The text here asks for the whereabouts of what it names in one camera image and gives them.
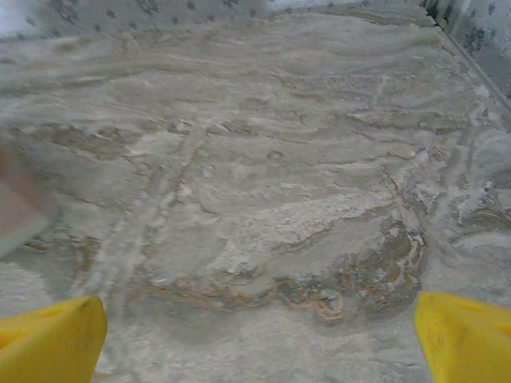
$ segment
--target stone texture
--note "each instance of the stone texture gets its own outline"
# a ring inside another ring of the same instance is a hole
[[[509,120],[422,10],[368,14],[4,43],[61,214],[1,313],[100,295],[98,381],[427,381],[419,289],[511,303]]]

